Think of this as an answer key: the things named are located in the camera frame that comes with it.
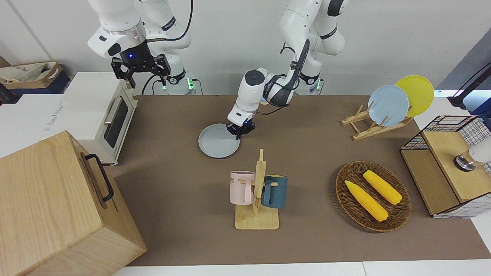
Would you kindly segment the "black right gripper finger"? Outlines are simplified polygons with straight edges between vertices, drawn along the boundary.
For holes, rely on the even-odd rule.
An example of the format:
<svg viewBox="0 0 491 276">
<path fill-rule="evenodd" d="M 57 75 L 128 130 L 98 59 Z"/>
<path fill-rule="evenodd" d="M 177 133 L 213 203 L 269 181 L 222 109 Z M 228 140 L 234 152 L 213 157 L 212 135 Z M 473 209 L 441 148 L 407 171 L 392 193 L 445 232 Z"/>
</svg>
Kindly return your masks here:
<svg viewBox="0 0 491 276">
<path fill-rule="evenodd" d="M 164 54 L 159 54 L 153 59 L 155 62 L 153 75 L 160 78 L 162 85 L 166 85 L 167 77 L 171 74 L 170 64 Z"/>
<path fill-rule="evenodd" d="M 132 89 L 136 88 L 133 74 L 135 73 L 136 66 L 126 64 L 121 58 L 112 58 L 112 70 L 118 80 L 125 80 L 130 84 Z"/>
</svg>

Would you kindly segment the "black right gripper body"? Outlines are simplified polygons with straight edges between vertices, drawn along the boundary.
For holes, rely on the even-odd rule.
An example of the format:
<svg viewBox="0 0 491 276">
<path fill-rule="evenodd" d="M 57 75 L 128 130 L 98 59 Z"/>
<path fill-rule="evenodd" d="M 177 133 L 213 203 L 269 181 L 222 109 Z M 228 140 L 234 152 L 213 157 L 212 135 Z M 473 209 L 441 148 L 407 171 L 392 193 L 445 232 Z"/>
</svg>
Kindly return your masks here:
<svg viewBox="0 0 491 276">
<path fill-rule="evenodd" d="M 122 64 L 128 68 L 126 72 L 120 70 L 123 74 L 128 74 L 130 71 L 133 73 L 158 73 L 158 67 L 155 64 L 154 57 L 150 52 L 147 42 L 121 51 L 120 57 L 122 59 Z"/>
</svg>

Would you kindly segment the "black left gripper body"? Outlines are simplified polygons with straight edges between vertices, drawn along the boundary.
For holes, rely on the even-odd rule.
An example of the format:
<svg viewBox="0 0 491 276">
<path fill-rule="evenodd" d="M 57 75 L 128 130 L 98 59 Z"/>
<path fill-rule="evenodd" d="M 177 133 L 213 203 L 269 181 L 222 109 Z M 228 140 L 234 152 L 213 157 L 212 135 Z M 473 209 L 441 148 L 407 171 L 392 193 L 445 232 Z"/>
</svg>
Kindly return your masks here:
<svg viewBox="0 0 491 276">
<path fill-rule="evenodd" d="M 230 132 L 232 135 L 234 133 L 240 133 L 241 131 L 247 131 L 247 133 L 249 133 L 255 129 L 255 123 L 253 121 L 246 121 L 242 126 L 238 126 L 237 124 L 230 123 L 230 124 L 226 124 L 226 128 L 228 132 Z"/>
</svg>

